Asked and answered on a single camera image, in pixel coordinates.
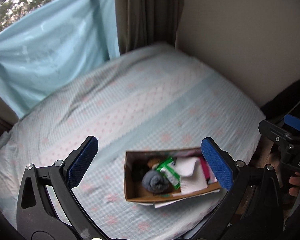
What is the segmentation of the person's right hand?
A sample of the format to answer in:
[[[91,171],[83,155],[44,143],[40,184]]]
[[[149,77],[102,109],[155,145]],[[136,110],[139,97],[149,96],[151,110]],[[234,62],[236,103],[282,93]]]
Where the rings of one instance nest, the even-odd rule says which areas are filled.
[[[290,177],[289,183],[291,185],[289,194],[293,197],[297,197],[300,191],[300,173],[295,172],[295,174]]]

